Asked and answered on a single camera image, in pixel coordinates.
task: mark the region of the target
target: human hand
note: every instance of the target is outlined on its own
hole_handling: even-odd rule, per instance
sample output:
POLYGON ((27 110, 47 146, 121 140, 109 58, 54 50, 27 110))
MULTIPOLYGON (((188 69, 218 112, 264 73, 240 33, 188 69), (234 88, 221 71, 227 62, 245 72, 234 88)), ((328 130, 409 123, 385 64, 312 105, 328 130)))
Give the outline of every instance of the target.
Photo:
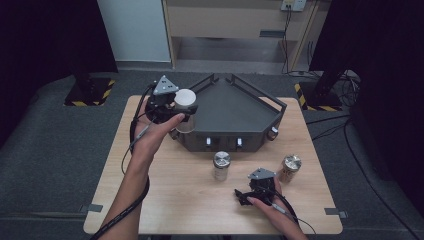
POLYGON ((134 131, 134 138, 148 125, 146 133, 135 143, 133 148, 133 156, 137 158, 153 160, 154 154, 158 151, 162 141, 167 133, 174 129, 183 119, 184 114, 177 114, 169 119, 167 122, 161 124, 151 123, 151 121, 144 115, 146 101, 141 106, 139 119, 134 131))
MULTIPOLYGON (((274 184, 275 190, 281 194, 281 185, 277 177, 274 177, 274 184)), ((253 206, 261 210, 265 216, 267 216, 271 224, 288 239, 307 239, 300 227, 293 221, 293 218, 282 214, 273 206, 268 206, 257 198, 248 197, 247 200, 249 200, 253 206)), ((283 208, 286 212, 289 212, 287 206, 277 196, 274 196, 272 202, 283 208)))

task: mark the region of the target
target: yellow and black hazard tape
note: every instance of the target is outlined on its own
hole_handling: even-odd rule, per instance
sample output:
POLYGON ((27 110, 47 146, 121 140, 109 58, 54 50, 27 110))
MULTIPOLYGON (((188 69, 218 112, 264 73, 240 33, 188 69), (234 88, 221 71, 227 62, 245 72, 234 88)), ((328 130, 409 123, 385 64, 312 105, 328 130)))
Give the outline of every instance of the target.
POLYGON ((110 95, 110 91, 112 90, 113 84, 115 84, 115 80, 110 80, 106 89, 103 92, 103 97, 101 99, 97 99, 96 101, 81 101, 81 100, 75 100, 75 101, 66 101, 64 105, 65 106, 76 106, 76 107, 85 107, 85 106, 102 106, 106 99, 110 95))
POLYGON ((305 95, 303 95, 303 91, 300 88, 299 84, 294 85, 294 88, 296 89, 296 93, 297 96, 299 97, 299 103, 300 103, 300 107, 303 110, 312 110, 312 111, 330 111, 330 112, 335 112, 335 111, 342 111, 342 107, 339 106, 310 106, 308 105, 305 95))

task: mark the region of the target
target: metal bracket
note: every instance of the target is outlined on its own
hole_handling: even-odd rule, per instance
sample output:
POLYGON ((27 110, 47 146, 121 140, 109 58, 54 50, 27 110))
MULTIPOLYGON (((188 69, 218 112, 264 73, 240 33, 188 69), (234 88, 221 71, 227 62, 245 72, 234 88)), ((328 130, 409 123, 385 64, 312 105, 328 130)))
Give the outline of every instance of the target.
POLYGON ((86 213, 86 212, 101 212, 103 209, 102 205, 96 205, 96 204, 89 204, 89 205, 82 205, 80 207, 80 212, 86 213))
POLYGON ((155 90, 153 91, 153 95, 163 95, 168 93, 178 92, 179 88, 175 86, 165 75, 161 77, 159 80, 155 90))
POLYGON ((337 208, 324 208, 326 215, 339 215, 340 218, 348 218, 346 211, 339 211, 337 208))
POLYGON ((250 179, 265 179, 265 178, 273 178, 276 175, 275 172, 271 172, 266 170, 265 168, 258 168, 256 171, 251 173, 248 178, 250 179))

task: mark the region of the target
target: wall outlet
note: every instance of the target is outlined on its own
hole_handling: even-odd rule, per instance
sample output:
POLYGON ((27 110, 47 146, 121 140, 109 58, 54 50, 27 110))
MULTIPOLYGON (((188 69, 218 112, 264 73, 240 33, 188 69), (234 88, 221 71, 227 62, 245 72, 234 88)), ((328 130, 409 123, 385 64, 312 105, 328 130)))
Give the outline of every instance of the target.
POLYGON ((294 12, 301 12, 305 8, 307 0, 283 0, 281 4, 282 11, 288 11, 290 9, 294 12))
POLYGON ((295 0, 283 0, 283 3, 281 4, 281 10, 288 11, 289 10, 288 6, 293 8, 294 1, 295 0))

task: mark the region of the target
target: black curtain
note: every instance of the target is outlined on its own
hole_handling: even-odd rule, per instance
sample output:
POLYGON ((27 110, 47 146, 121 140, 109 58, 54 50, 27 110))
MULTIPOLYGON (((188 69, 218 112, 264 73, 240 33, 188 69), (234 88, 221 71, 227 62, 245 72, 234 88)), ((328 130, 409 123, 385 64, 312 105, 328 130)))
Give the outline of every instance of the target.
POLYGON ((355 127, 371 161, 385 164, 424 216, 422 9, 421 0, 333 1, 310 69, 359 75, 355 127))
POLYGON ((1 0, 0 34, 0 146, 41 86, 117 72, 95 0, 1 0))

